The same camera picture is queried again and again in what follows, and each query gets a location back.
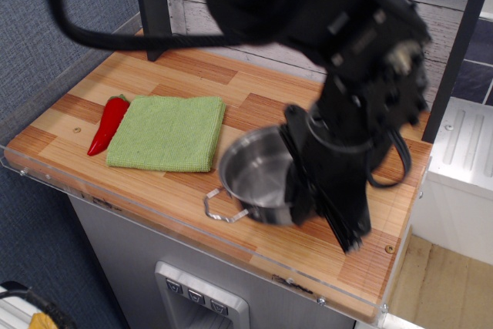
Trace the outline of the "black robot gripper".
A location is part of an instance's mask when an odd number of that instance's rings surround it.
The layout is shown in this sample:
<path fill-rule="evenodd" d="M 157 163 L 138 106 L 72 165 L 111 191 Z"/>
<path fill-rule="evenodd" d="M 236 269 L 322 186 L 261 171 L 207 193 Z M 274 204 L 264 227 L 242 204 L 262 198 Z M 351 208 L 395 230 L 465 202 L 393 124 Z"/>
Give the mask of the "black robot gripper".
<path fill-rule="evenodd" d="M 426 107 L 423 48 L 430 36 L 412 5 L 350 5 L 319 14 L 328 75 L 316 107 L 284 110 L 280 133 L 293 163 L 320 190 L 344 253 L 371 231 L 365 175 Z"/>

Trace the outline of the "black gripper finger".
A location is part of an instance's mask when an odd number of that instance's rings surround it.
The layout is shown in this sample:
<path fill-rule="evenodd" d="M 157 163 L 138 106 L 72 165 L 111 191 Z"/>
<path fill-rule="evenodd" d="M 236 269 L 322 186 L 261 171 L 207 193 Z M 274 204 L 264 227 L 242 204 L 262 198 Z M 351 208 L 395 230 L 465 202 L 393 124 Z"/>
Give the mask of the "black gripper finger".
<path fill-rule="evenodd" d="M 299 227 L 315 217 L 325 217 L 320 190 L 295 163 L 287 171 L 285 200 L 290 204 L 292 223 Z"/>

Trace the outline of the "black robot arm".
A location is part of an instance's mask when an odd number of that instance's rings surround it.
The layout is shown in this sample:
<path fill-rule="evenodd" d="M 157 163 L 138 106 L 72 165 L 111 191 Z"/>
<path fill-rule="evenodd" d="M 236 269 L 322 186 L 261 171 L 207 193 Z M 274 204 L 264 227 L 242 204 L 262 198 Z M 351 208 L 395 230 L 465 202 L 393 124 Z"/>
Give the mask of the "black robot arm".
<path fill-rule="evenodd" d="M 221 31 L 243 44 L 276 42 L 326 69 L 309 108 L 290 105 L 280 136 L 293 157 L 291 219 L 324 217 L 344 252 L 371 231 L 366 187 L 389 149 L 405 171 L 400 134 L 425 110 L 427 26 L 408 0 L 206 0 Z"/>

